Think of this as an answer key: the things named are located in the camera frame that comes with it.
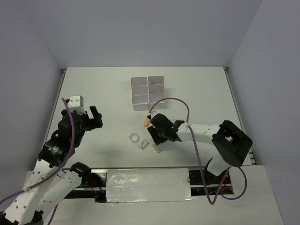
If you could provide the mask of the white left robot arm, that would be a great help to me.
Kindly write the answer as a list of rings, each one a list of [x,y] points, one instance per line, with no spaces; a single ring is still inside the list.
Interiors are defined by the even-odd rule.
[[[104,186],[99,175],[87,165],[77,162],[51,187],[51,182],[62,171],[63,163],[68,160],[80,145],[87,131],[101,128],[102,115],[95,106],[89,118],[82,108],[69,106],[62,110],[62,120],[41,152],[35,168],[15,200],[0,214],[2,225],[42,225],[50,213],[55,213],[59,203],[77,187]]]

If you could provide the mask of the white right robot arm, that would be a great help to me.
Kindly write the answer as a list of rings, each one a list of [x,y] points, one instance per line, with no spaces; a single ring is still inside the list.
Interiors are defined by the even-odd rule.
[[[224,120],[220,125],[190,124],[183,120],[171,122],[158,113],[150,124],[147,130],[156,146],[166,141],[195,141],[216,148],[216,156],[204,168],[204,179],[208,183],[215,183],[220,174],[231,167],[242,167],[253,145],[252,139],[229,120]]]

